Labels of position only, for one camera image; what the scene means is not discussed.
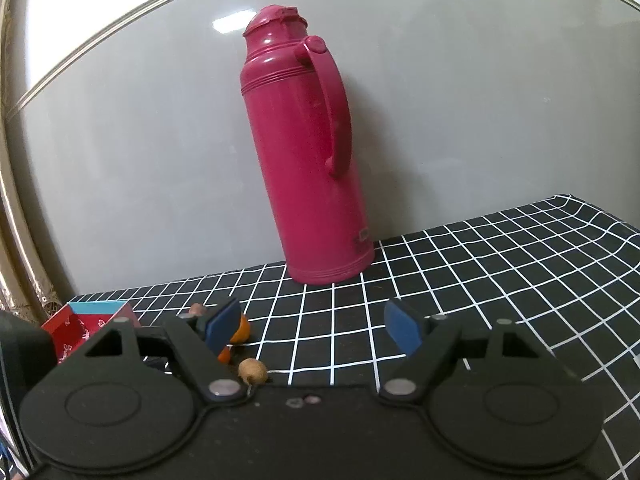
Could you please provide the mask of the mandarin orange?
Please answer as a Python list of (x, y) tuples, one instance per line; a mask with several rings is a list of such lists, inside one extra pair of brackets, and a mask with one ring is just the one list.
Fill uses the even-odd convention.
[(228, 365), (231, 361), (231, 347), (226, 344), (218, 354), (217, 359), (224, 365)]
[(245, 314), (240, 316), (238, 329), (229, 340), (229, 344), (245, 344), (250, 339), (250, 321)]

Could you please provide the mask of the small brown chestnut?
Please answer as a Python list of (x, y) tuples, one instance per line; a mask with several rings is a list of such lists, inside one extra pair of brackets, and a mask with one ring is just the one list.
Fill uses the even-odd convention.
[(196, 316), (204, 315), (206, 313), (206, 307), (204, 307), (202, 304), (192, 304), (189, 309), (189, 313)]

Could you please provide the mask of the red cardboard box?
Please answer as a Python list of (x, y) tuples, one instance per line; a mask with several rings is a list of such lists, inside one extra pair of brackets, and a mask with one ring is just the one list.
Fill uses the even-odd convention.
[(62, 363), (113, 318), (140, 322), (128, 301), (70, 301), (41, 327), (52, 337), (58, 362)]

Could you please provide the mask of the small tan longan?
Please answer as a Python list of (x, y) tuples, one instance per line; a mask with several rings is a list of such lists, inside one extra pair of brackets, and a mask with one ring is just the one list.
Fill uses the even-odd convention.
[(258, 359), (245, 359), (238, 365), (238, 375), (245, 385), (258, 386), (269, 379), (268, 368)]

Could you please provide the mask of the black white grid tablecloth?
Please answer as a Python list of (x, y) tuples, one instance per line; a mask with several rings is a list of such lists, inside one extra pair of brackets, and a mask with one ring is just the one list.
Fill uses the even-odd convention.
[(191, 304), (233, 296), (252, 334), (234, 352), (278, 385), (381, 385), (401, 360), (384, 330), (387, 300), (469, 328), (511, 320), (598, 390), (597, 471), (639, 474), (639, 228), (571, 195), (381, 240), (363, 273), (295, 283), (283, 262), (166, 283), (87, 292), (126, 301), (156, 325)]

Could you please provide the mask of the pink thermos jug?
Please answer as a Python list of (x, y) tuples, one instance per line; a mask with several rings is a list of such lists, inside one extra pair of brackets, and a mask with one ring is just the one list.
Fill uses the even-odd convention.
[(294, 6), (246, 26), (241, 93), (291, 278), (345, 281), (373, 260), (344, 82)]

